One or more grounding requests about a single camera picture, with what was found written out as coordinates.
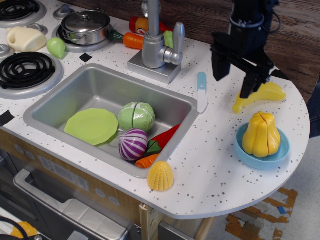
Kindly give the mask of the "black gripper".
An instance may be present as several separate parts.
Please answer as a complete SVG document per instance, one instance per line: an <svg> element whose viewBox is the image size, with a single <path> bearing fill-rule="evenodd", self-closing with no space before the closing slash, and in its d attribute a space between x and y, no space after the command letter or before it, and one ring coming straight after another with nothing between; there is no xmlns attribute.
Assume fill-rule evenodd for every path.
<svg viewBox="0 0 320 240"><path fill-rule="evenodd" d="M264 47L269 35L274 33L271 30L272 20L272 17L262 17L260 21L251 23L241 19L235 21L235 18L231 17L228 33L212 34L212 69L217 82L229 75L231 58L238 68L243 68L243 59L263 67L246 74L240 92L241 99L248 99L262 84L270 81L269 69L274 67L274 63L265 53Z"/></svg>

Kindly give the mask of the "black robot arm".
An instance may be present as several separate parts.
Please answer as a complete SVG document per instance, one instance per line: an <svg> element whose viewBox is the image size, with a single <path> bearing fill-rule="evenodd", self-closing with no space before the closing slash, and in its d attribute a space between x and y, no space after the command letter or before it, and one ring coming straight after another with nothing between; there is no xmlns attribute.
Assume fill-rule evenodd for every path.
<svg viewBox="0 0 320 240"><path fill-rule="evenodd" d="M212 69L216 81L230 73L231 65L245 72L240 98L247 99L270 78L273 61L265 53L277 0L235 0L229 18L229 32L214 32Z"/></svg>

